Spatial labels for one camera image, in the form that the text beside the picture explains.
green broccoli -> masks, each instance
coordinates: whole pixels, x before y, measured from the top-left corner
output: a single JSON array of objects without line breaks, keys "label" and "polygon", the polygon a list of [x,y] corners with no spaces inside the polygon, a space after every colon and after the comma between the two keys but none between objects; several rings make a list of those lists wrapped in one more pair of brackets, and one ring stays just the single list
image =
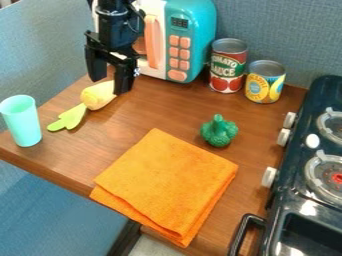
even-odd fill
[{"label": "green broccoli", "polygon": [[224,147],[238,133],[234,122],[225,121],[220,114],[214,115],[212,121],[204,123],[201,127],[201,136],[214,147]]}]

orange towel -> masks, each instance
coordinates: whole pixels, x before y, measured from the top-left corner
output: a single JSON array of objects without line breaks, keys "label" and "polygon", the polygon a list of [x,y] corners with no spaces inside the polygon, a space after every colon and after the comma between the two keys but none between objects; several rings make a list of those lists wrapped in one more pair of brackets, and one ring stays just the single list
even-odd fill
[{"label": "orange towel", "polygon": [[96,177],[90,197],[187,247],[237,168],[153,129]]}]

toy microwave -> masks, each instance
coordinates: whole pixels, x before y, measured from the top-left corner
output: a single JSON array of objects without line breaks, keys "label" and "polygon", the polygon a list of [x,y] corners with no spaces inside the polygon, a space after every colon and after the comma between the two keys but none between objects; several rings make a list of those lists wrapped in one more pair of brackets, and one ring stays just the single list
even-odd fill
[{"label": "toy microwave", "polygon": [[210,44],[215,38],[214,3],[211,0],[137,3],[145,22],[143,36],[134,45],[141,56],[140,73],[179,83],[194,80],[208,62]]}]

tomato sauce can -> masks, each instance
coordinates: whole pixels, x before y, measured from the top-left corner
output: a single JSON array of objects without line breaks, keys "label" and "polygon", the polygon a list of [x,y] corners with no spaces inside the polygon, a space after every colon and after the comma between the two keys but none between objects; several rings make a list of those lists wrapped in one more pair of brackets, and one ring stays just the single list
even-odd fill
[{"label": "tomato sauce can", "polygon": [[276,102],[285,81],[285,68],[272,60],[257,60],[249,64],[245,95],[257,103]]},{"label": "tomato sauce can", "polygon": [[247,44],[239,39],[223,38],[213,42],[210,65],[213,90],[232,93],[241,89],[247,51]]}]

black stove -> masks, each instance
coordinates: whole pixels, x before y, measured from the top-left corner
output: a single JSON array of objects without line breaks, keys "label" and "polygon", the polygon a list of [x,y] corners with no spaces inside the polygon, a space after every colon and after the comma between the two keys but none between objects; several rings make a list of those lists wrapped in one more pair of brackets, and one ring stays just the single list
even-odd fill
[{"label": "black stove", "polygon": [[262,182],[270,187],[267,218],[246,214],[228,255],[238,255],[251,225],[262,230],[257,255],[342,255],[342,77],[315,80],[284,127],[283,162]]}]

